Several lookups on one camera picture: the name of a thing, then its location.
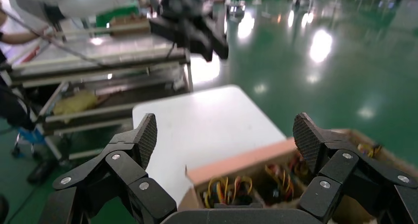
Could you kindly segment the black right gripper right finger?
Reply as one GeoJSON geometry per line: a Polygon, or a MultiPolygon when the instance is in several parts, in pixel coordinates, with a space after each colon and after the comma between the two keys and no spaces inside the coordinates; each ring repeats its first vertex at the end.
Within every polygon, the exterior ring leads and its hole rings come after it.
{"type": "Polygon", "coordinates": [[[363,154],[347,135],[317,127],[306,113],[296,115],[293,136],[314,175],[299,209],[325,224],[347,196],[379,224],[417,223],[418,183],[413,176],[363,154]]]}

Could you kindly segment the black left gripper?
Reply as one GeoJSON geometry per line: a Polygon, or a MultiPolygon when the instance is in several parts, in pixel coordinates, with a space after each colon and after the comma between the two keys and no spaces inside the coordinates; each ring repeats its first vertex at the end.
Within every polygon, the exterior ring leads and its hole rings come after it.
{"type": "Polygon", "coordinates": [[[149,20],[151,33],[165,38],[207,62],[213,53],[229,57],[224,18],[210,18],[210,3],[204,0],[150,0],[155,17],[149,20]],[[191,23],[199,20],[198,29],[191,23]]]}

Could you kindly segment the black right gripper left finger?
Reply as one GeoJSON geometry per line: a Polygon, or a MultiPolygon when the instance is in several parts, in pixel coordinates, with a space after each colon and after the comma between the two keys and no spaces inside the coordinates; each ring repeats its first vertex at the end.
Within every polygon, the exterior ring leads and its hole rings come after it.
{"type": "Polygon", "coordinates": [[[157,134],[156,117],[147,113],[137,128],[114,135],[96,157],[57,178],[52,223],[88,224],[116,197],[139,224],[159,224],[173,214],[176,202],[146,172],[157,134]]]}

